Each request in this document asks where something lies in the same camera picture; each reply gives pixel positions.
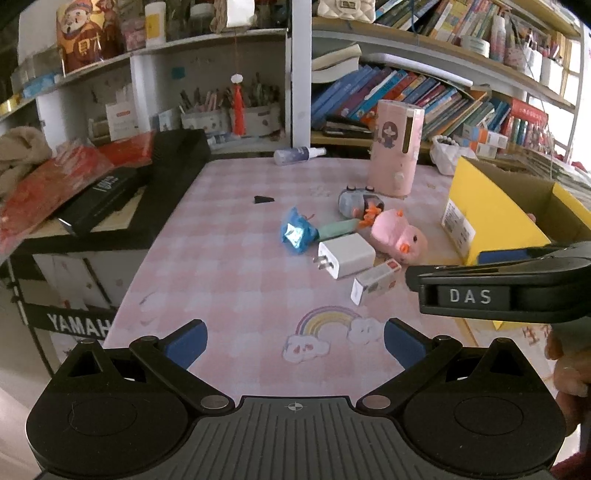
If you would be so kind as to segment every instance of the human hand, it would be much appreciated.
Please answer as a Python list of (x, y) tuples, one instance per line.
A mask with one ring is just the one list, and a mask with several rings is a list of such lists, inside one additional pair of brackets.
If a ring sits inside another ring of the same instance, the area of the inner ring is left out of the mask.
[(558, 390), (556, 402), (564, 414), (568, 436), (591, 410), (591, 348), (565, 355), (560, 339), (551, 332), (545, 355), (549, 360), (557, 360), (554, 367), (554, 386)]

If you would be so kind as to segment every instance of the figurine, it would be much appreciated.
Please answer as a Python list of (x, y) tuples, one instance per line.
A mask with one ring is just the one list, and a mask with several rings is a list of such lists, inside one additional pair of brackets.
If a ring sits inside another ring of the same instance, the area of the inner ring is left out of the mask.
[(364, 216), (372, 206), (384, 211), (384, 203), (375, 194), (373, 187), (358, 189), (355, 186), (347, 185), (347, 188), (339, 195), (339, 212), (345, 218), (364, 220)]
[(427, 252), (425, 235), (408, 223), (402, 210), (386, 210), (378, 215), (371, 229), (370, 243), (399, 263), (416, 265)]

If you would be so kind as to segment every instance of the rainbow drawing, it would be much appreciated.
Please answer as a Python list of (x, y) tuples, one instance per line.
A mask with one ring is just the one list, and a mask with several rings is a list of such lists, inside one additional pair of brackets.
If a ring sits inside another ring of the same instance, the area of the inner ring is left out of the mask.
[(290, 335), (283, 346), (283, 358), (299, 364), (330, 351), (330, 342), (320, 340), (320, 329), (329, 323), (339, 323), (347, 327), (347, 338), (355, 345), (367, 345), (382, 338), (384, 324), (374, 318), (362, 318), (345, 307), (321, 307), (309, 312), (300, 320), (294, 335)]
[(347, 329), (350, 329), (351, 323), (356, 318), (360, 318), (360, 315), (345, 307), (321, 307), (312, 310), (300, 320), (295, 329), (295, 334), (301, 336), (312, 335), (318, 338), (320, 329), (324, 325), (340, 323), (341, 325), (345, 325)]

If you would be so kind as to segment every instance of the pink plush toy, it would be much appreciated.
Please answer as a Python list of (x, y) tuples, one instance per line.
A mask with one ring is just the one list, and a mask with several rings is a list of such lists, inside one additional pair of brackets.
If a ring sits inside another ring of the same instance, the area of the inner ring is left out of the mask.
[(425, 235), (408, 223), (402, 210), (386, 210), (377, 216), (371, 229), (371, 244), (406, 265), (420, 263), (428, 248)]

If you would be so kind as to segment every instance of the bottle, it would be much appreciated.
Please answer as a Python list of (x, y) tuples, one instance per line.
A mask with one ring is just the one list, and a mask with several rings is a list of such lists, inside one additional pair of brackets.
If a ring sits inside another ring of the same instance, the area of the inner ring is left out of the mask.
[(505, 61), (506, 37), (505, 18), (496, 15), (492, 19), (491, 58), (501, 63)]
[(275, 150), (273, 158), (277, 165), (290, 165), (301, 161), (326, 155), (325, 148), (301, 147), (301, 148), (282, 148)]
[(223, 145), (228, 142), (235, 142), (241, 139), (242, 137), (233, 133), (211, 135), (207, 138), (207, 144), (209, 145), (210, 150), (217, 150), (218, 148), (222, 148)]

